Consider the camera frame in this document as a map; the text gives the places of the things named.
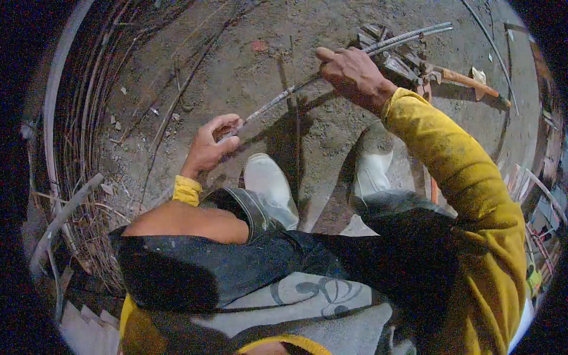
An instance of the rusty wire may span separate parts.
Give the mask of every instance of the rusty wire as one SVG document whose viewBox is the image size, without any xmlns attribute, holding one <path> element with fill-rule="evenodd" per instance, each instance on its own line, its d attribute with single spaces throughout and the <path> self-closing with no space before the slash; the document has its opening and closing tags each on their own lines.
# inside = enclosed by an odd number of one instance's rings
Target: rusty wire
<svg viewBox="0 0 568 355">
<path fill-rule="evenodd" d="M 69 199 L 77 187 L 98 172 L 101 122 L 123 63 L 137 46 L 175 20 L 193 2 L 179 0 L 161 17 L 152 18 L 156 17 L 149 11 L 153 1 L 118 0 L 108 5 L 105 18 L 95 18 L 84 25 L 76 37 L 80 40 L 73 44 L 73 57 L 64 69 L 62 77 L 66 79 L 58 92 L 59 117 L 64 119 L 55 137 L 59 147 L 55 154 L 62 198 Z M 123 26 L 122 19 L 129 23 L 139 20 L 139 26 Z M 129 44 L 133 45 L 123 51 Z M 122 295 L 124 281 L 107 237 L 109 222 L 114 216 L 98 203 L 101 199 L 101 192 L 91 192 L 86 203 L 69 219 L 70 229 L 78 240 L 73 256 L 88 273 L 97 276 L 109 292 Z"/>
</svg>

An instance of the dirt ground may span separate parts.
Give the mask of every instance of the dirt ground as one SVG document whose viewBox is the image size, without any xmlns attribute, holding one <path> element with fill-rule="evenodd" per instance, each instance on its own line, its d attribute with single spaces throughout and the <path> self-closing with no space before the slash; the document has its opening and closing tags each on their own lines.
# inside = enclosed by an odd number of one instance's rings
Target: dirt ground
<svg viewBox="0 0 568 355">
<path fill-rule="evenodd" d="M 528 35 L 514 32 L 514 40 L 507 40 L 503 23 L 522 25 L 507 2 L 491 2 L 493 26 L 485 2 L 469 2 L 489 33 L 494 32 L 505 65 L 511 67 L 520 115 L 516 115 L 514 108 L 500 111 L 496 102 L 487 97 L 476 102 L 472 89 L 458 86 L 434 85 L 432 103 L 481 143 L 503 175 L 515 163 L 531 168 L 539 114 L 536 72 Z M 186 45 L 180 46 L 222 4 L 222 1 L 195 2 L 176 22 L 135 52 L 116 81 L 101 137 L 105 147 L 101 171 L 108 183 L 115 185 L 115 194 L 107 196 L 106 203 L 130 218 L 140 212 L 140 204 L 144 211 L 169 197 L 174 176 L 183 164 L 193 134 L 201 125 L 215 115 L 229 112 L 245 118 L 282 91 L 277 58 L 282 57 L 285 62 L 289 83 L 303 82 L 318 70 L 315 48 L 346 47 L 365 23 L 388 26 L 398 35 L 436 23 L 453 22 L 454 30 L 426 37 L 424 44 L 417 42 L 414 48 L 424 52 L 428 61 L 462 74 L 469 74 L 472 66 L 484 70 L 489 86 L 505 96 L 508 93 L 497 56 L 460 1 L 261 3 L 221 34 L 198 68 L 183 95 L 185 103 L 194 109 L 188 113 L 177 107 L 174 111 L 180 119 L 171 120 L 166 128 L 143 197 L 149 148 L 177 94 L 175 80 L 163 89 L 159 88 L 157 101 L 152 104 L 159 115 L 149 111 L 122 145 L 112 143 L 109 138 L 120 138 L 132 124 L 132 112 L 150 83 L 160 73 L 171 70 L 172 53 L 180 48 L 180 54 L 188 56 L 198 41 L 211 35 L 230 17 L 234 1 L 218 10 Z M 290 35 L 294 39 L 293 51 L 290 50 Z M 268 45 L 265 51 L 253 50 L 252 42 L 258 40 Z M 189 74 L 191 66 L 190 62 L 182 67 L 181 81 Z M 121 92 L 122 87 L 126 89 L 126 95 Z M 306 87 L 302 95 L 307 97 L 308 105 L 300 110 L 299 171 L 295 116 L 289 115 L 283 101 L 243 130 L 242 149 L 208 175 L 205 187 L 210 190 L 219 186 L 238 186 L 247 158 L 257 152 L 266 152 L 289 177 L 300 209 L 301 230 L 344 231 L 347 235 L 369 233 L 359 218 L 354 218 L 354 223 L 344 230 L 353 216 L 346 207 L 345 197 L 351 167 L 348 154 L 363 129 L 377 117 L 343 98 L 334 97 L 331 87 L 323 81 Z M 120 123 L 120 131 L 111 125 L 111 115 Z M 425 191 L 422 165 L 408 156 L 399 139 L 395 142 L 394 160 L 387 176 L 393 188 Z M 115 224 L 121 225 L 124 221 L 117 220 Z"/>
</svg>

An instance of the white rubber boot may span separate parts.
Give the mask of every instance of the white rubber boot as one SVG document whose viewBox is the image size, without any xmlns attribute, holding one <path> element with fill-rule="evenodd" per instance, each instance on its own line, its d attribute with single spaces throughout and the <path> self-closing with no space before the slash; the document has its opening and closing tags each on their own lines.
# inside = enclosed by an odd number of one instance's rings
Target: white rubber boot
<svg viewBox="0 0 568 355">
<path fill-rule="evenodd" d="M 296 230 L 300 221 L 290 185 L 278 164 L 264 153 L 248 158 L 244 171 L 245 188 L 264 196 L 265 209 L 286 230 Z"/>
<path fill-rule="evenodd" d="M 392 161 L 394 144 L 392 135 L 381 121 L 374 122 L 360 137 L 355 163 L 352 203 L 367 206 L 365 198 L 390 189 L 387 169 Z"/>
</svg>

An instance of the dark jeans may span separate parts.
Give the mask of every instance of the dark jeans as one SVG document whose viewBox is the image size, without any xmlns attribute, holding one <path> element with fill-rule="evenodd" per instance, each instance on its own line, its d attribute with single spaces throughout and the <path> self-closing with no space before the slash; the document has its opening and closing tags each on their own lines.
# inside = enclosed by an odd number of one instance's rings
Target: dark jeans
<svg viewBox="0 0 568 355">
<path fill-rule="evenodd" d="M 379 236 L 345 237 L 268 230 L 249 244 L 202 237 L 111 234 L 128 292 L 141 308 L 208 313 L 292 272 L 364 283 L 408 311 L 417 324 L 441 324 L 457 270 L 454 220 L 409 191 L 390 190 L 358 208 Z"/>
</svg>

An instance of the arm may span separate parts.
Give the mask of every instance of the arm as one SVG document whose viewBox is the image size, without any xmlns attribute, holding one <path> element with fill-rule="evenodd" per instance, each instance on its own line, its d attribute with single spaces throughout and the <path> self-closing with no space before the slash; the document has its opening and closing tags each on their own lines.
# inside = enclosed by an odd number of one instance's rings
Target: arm
<svg viewBox="0 0 568 355">
<path fill-rule="evenodd" d="M 506 354 L 523 310 L 526 261 L 523 214 L 499 170 L 455 122 L 417 94 L 397 89 L 361 51 L 327 51 L 318 49 L 327 63 L 323 77 L 382 118 L 428 167 L 466 222 L 463 230 L 453 230 L 460 274 L 432 351 Z"/>
<path fill-rule="evenodd" d="M 168 201 L 136 218 L 123 236 L 178 235 L 201 236 L 219 243 L 242 244 L 248 238 L 248 225 L 234 214 L 216 208 L 200 208 L 202 172 L 213 170 L 225 154 L 239 145 L 238 137 L 223 143 L 216 140 L 241 126 L 243 121 L 234 114 L 213 118 L 195 135 L 189 154 L 176 176 L 172 201 Z"/>
</svg>

